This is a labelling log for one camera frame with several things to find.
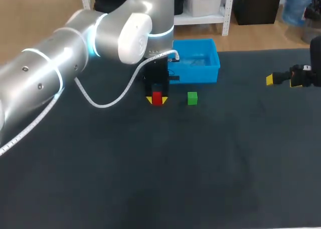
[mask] white cable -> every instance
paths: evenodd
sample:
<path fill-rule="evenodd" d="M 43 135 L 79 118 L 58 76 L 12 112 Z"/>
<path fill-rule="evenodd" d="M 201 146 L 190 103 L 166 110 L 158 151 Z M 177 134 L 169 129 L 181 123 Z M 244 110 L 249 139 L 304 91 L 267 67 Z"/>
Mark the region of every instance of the white cable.
<path fill-rule="evenodd" d="M 56 104 L 62 92 L 63 90 L 61 90 L 59 93 L 57 93 L 54 96 L 54 98 L 47 105 L 47 107 L 36 117 L 36 119 L 31 124 L 29 124 L 17 136 L 15 136 L 12 140 L 10 140 L 8 143 L 6 143 L 4 146 L 0 148 L 0 156 L 2 156 L 5 152 L 7 152 L 14 145 L 16 145 L 20 140 L 22 140 L 28 133 L 31 132 L 31 130 L 33 130 L 40 123 L 40 121 L 49 113 L 49 111 Z"/>
<path fill-rule="evenodd" d="M 176 50 L 170 50 L 170 51 L 167 51 L 167 52 L 163 52 L 161 54 L 158 54 L 156 56 L 153 56 L 151 58 L 148 58 L 146 59 L 145 61 L 143 61 L 142 63 L 140 63 L 140 65 L 136 68 L 134 74 L 132 75 L 127 87 L 125 88 L 124 92 L 122 92 L 122 94 L 113 102 L 111 103 L 108 103 L 108 104 L 105 104 L 105 105 L 99 105 L 99 104 L 96 104 L 91 98 L 90 96 L 87 94 L 86 90 L 84 89 L 84 87 L 81 85 L 80 81 L 78 78 L 75 78 L 75 82 L 76 84 L 78 85 L 80 91 L 82 92 L 82 94 L 84 95 L 84 97 L 87 99 L 87 101 L 93 105 L 94 107 L 96 108 L 108 108 L 108 107 L 111 107 L 113 105 L 115 105 L 116 103 L 118 103 L 119 101 L 121 101 L 124 96 L 126 95 L 126 93 L 129 91 L 130 87 L 132 86 L 132 84 L 134 83 L 134 80 L 135 78 L 137 77 L 139 71 L 143 68 L 144 65 L 156 60 L 156 59 L 159 59 L 159 58 L 162 58 L 162 57 L 165 57 L 165 56 L 168 56 L 170 54 L 173 54 L 175 53 L 175 59 L 176 60 L 179 60 L 180 59 L 180 56 L 179 56 L 179 53 L 176 51 Z"/>

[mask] wooden floor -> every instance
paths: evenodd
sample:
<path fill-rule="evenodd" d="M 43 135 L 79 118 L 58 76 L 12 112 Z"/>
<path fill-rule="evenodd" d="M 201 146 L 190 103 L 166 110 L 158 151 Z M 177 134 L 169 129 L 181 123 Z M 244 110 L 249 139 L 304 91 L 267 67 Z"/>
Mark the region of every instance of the wooden floor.
<path fill-rule="evenodd" d="M 81 8 L 81 0 L 0 0 L 0 64 L 49 36 Z M 300 29 L 279 20 L 274 25 L 238 26 L 232 19 L 227 37 L 220 35 L 222 25 L 176 27 L 175 38 L 212 38 L 219 51 L 308 47 Z"/>

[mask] yellow object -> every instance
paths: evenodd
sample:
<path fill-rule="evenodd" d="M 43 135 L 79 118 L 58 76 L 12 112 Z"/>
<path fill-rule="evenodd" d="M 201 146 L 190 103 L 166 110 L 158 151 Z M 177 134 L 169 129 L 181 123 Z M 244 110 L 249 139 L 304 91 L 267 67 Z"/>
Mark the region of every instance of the yellow object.
<path fill-rule="evenodd" d="M 267 86 L 273 85 L 273 74 L 266 77 L 266 85 Z"/>
<path fill-rule="evenodd" d="M 152 104 L 152 98 L 151 97 L 146 97 L 146 98 L 150 102 L 150 104 Z"/>
<path fill-rule="evenodd" d="M 166 102 L 167 99 L 168 97 L 163 97 L 163 104 Z"/>
<path fill-rule="evenodd" d="M 300 86 L 292 86 L 291 80 L 290 80 L 290 87 L 303 87 L 303 86 L 302 85 L 300 85 Z"/>

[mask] green cube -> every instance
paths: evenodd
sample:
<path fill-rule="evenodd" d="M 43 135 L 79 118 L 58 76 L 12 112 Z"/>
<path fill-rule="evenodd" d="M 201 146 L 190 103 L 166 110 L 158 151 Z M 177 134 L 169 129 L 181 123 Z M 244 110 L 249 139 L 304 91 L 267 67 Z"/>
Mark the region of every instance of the green cube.
<path fill-rule="evenodd" d="M 188 92 L 187 99 L 188 105 L 197 105 L 197 92 Z"/>

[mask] blue plastic container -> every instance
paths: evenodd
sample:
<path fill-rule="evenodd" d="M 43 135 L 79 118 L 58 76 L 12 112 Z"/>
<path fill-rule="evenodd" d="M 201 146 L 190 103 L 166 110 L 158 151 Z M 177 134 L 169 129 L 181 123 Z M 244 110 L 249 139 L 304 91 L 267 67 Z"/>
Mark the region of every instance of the blue plastic container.
<path fill-rule="evenodd" d="M 304 11 L 310 3 L 311 0 L 286 0 L 282 14 L 283 20 L 290 25 L 303 26 Z"/>
<path fill-rule="evenodd" d="M 170 76 L 179 76 L 171 84 L 216 83 L 220 59 L 212 39 L 174 41 L 180 62 L 169 62 Z"/>

